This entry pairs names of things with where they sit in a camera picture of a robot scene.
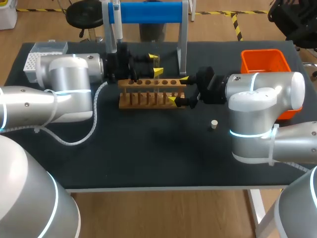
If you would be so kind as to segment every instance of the black tabletop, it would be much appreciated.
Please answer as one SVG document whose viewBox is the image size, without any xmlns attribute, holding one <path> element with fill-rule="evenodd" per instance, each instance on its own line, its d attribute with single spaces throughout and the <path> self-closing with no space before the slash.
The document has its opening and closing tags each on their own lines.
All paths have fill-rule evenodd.
<svg viewBox="0 0 317 238">
<path fill-rule="evenodd" d="M 24 44 L 6 85 L 38 88 L 28 82 L 23 66 L 33 44 Z M 134 54 L 159 54 L 164 77 L 177 77 L 175 43 L 130 43 Z M 317 96 L 292 42 L 199 42 L 188 43 L 187 74 L 212 66 L 216 74 L 240 70 L 240 54 L 246 49 L 280 49 L 292 71 L 305 77 L 303 109 L 290 125 L 317 120 Z M 69 43 L 68 53 L 103 53 L 95 43 Z M 185 93 L 190 94 L 189 86 Z M 10 132 L 15 140 L 65 188 L 268 186 L 288 185 L 303 174 L 286 164 L 248 165 L 231 154 L 227 105 L 199 103 L 193 110 L 119 110 L 119 90 L 110 85 L 100 94 L 98 125 L 85 143 L 67 147 L 45 132 Z M 218 121 L 208 131 L 211 120 Z M 85 122 L 50 124 L 49 129 L 72 142 L 83 138 L 92 126 Z"/>
</svg>

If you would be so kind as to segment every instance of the orange plastic bin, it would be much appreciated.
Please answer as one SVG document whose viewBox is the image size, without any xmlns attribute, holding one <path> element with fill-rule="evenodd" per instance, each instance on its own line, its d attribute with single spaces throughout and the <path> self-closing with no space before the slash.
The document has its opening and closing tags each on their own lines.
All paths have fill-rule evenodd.
<svg viewBox="0 0 317 238">
<path fill-rule="evenodd" d="M 246 50 L 241 58 L 241 73 L 291 72 L 283 53 L 277 49 Z M 284 112 L 278 120 L 291 119 L 301 109 Z"/>
</svg>

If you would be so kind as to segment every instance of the table leg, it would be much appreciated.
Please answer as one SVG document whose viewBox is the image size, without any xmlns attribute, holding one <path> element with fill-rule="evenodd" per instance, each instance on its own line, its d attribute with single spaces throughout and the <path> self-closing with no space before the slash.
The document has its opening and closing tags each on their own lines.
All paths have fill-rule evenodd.
<svg viewBox="0 0 317 238">
<path fill-rule="evenodd" d="M 256 227 L 256 237 L 267 238 L 275 228 L 274 205 L 272 205 L 269 212 L 265 214 L 260 190 L 249 189 L 248 196 Z"/>
<path fill-rule="evenodd" d="M 257 238 L 267 238 L 276 228 L 274 220 L 274 208 L 275 203 L 273 203 L 269 211 L 266 213 L 266 215 L 263 217 L 261 222 L 256 227 Z"/>
</svg>

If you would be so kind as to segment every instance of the blue foam bar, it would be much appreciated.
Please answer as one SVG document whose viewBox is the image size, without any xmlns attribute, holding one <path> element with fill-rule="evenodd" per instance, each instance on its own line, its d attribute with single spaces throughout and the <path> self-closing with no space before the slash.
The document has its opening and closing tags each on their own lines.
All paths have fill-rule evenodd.
<svg viewBox="0 0 317 238">
<path fill-rule="evenodd" d="M 108 3 L 109 21 L 114 23 L 112 3 Z M 181 23 L 182 2 L 122 2 L 122 23 Z"/>
</svg>

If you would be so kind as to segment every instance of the wooden floor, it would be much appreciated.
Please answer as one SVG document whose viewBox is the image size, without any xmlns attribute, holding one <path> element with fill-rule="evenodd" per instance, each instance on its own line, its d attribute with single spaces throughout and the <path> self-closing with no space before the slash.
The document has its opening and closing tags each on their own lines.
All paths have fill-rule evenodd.
<svg viewBox="0 0 317 238">
<path fill-rule="evenodd" d="M 67 0 L 61 0 L 64 7 Z M 269 10 L 271 0 L 197 0 L 197 11 Z M 56 0 L 20 0 L 18 8 L 58 8 Z M 266 15 L 240 14 L 244 40 L 285 40 Z M 177 24 L 167 26 L 166 41 L 177 41 Z M 124 40 L 140 41 L 138 25 L 124 25 Z M 62 13 L 19 12 L 13 30 L 0 31 L 0 84 L 24 42 L 55 39 L 80 41 L 80 30 L 69 26 Z M 96 30 L 102 36 L 102 27 Z M 189 23 L 189 41 L 236 41 L 231 18 L 197 15 Z M 301 56 L 313 59 L 305 51 Z M 266 210 L 279 190 L 262 190 Z M 165 191 L 78 193 L 82 216 L 80 238 L 253 238 L 254 227 L 245 192 Z M 271 238 L 278 237 L 275 232 Z"/>
</svg>

